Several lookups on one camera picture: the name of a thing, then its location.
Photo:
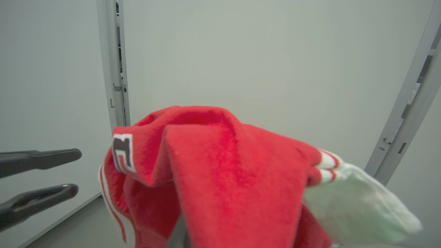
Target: red cloth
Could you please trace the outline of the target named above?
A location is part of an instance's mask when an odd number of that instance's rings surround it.
[[[328,248],[302,206],[307,184],[321,181],[320,161],[315,147],[225,109],[173,106],[116,127],[99,176],[137,248],[165,247],[181,209],[195,248]]]

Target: gray floor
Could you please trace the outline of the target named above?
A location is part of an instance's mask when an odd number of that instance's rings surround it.
[[[101,196],[27,246],[27,248],[60,247],[125,247]]]

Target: red towel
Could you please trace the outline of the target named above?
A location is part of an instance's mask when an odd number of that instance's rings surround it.
[[[328,248],[302,205],[320,162],[315,147],[225,109],[174,106],[116,127],[99,177],[132,247],[165,247],[182,211],[195,248]]]

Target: printed logo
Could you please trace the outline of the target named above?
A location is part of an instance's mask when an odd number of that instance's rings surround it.
[[[112,141],[113,160],[115,167],[122,173],[124,169],[136,173],[133,163],[132,134],[114,134]]]

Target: gray metal bar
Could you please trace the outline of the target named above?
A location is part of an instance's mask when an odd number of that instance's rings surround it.
[[[130,126],[130,108],[129,108],[129,78],[127,76],[127,61],[126,61],[126,40],[124,36],[124,0],[119,1],[120,12],[120,41],[121,41],[121,63],[123,64],[124,85],[126,90],[123,92],[126,125]]]
[[[120,73],[120,51],[116,26],[116,2],[105,0],[106,28],[108,40],[108,54],[110,59],[110,75],[113,84],[113,104],[115,106],[116,124],[126,126],[124,101]]]
[[[104,86],[106,88],[106,95],[109,101],[108,111],[110,119],[111,132],[117,126],[117,117],[115,113],[115,108],[113,106],[113,88],[112,88],[112,77],[110,73],[110,59],[109,59],[109,49],[108,49],[108,38],[107,38],[107,26],[106,26],[106,13],[105,13],[105,0],[97,0],[97,15],[98,15],[98,30],[100,33],[100,47],[101,47],[101,60],[103,63],[103,73],[104,73]]]
[[[415,137],[419,126],[438,92],[441,85],[440,79],[441,56],[438,49],[432,59],[431,66],[427,71],[424,83],[421,84],[409,112],[406,114],[406,119],[396,135],[393,145],[375,173],[375,178],[383,185],[386,185],[389,182],[395,169],[411,145],[412,139]]]
[[[426,27],[422,34],[420,43],[415,52],[412,63],[407,72],[406,78],[403,83],[403,87],[398,94],[395,104],[392,108],[391,114],[386,122],[386,125],[381,133],[377,144],[374,147],[372,155],[365,167],[365,171],[374,176],[381,162],[386,157],[389,149],[391,149],[391,144],[386,142],[386,139],[390,137],[394,128],[396,127],[401,115],[406,107],[407,101],[410,98],[412,90],[414,88],[415,82],[418,80],[421,69],[426,61],[427,55],[429,54],[429,49],[434,42],[435,36],[437,34],[438,28],[441,23],[441,0],[436,0],[432,11],[430,13],[429,19],[427,21]]]

